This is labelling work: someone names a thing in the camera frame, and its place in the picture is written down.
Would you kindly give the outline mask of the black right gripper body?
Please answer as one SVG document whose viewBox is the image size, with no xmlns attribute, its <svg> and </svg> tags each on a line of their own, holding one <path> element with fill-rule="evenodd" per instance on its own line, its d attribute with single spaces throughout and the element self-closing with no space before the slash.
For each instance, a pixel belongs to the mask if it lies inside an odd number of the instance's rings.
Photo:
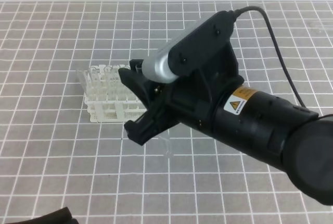
<svg viewBox="0 0 333 224">
<path fill-rule="evenodd" d="M 213 63 L 165 84 L 154 111 L 169 113 L 172 127 L 182 122 L 210 132 L 221 103 L 244 82 L 239 72 L 230 76 L 222 70 L 221 61 L 215 58 Z"/>
</svg>

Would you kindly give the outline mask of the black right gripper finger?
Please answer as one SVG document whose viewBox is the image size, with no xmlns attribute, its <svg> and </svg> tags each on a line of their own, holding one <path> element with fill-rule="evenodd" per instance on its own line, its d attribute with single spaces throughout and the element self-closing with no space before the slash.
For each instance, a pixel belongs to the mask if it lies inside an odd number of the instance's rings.
<svg viewBox="0 0 333 224">
<path fill-rule="evenodd" d="M 120 68 L 118 73 L 122 84 L 131 90 L 146 108 L 149 108 L 155 97 L 156 83 L 131 69 Z"/>
<path fill-rule="evenodd" d="M 137 120 L 129 120 L 124 128 L 127 137 L 143 146 L 150 139 L 164 132 L 172 126 L 172 116 L 165 111 L 146 111 Z"/>
</svg>

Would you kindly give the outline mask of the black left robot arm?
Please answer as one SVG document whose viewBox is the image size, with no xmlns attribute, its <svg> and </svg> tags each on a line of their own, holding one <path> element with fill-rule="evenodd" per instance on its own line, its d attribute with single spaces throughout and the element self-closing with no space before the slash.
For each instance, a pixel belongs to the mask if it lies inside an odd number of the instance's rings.
<svg viewBox="0 0 333 224">
<path fill-rule="evenodd" d="M 61 199 L 59 197 L 55 200 L 47 197 L 39 198 L 35 210 L 44 215 L 32 219 L 15 221 L 14 223 L 79 223 L 72 216 L 67 206 L 61 206 Z"/>
</svg>

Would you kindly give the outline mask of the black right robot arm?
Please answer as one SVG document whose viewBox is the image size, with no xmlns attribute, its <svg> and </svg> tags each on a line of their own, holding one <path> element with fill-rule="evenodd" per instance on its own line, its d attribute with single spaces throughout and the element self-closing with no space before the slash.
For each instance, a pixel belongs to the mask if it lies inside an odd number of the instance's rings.
<svg viewBox="0 0 333 224">
<path fill-rule="evenodd" d="M 230 42 L 176 57 L 181 68 L 200 67 L 169 84 L 145 78 L 140 59 L 119 70 L 146 107 L 124 125 L 130 140 L 143 145 L 182 123 L 284 171 L 304 194 L 332 204 L 332 116 L 246 88 Z"/>
</svg>

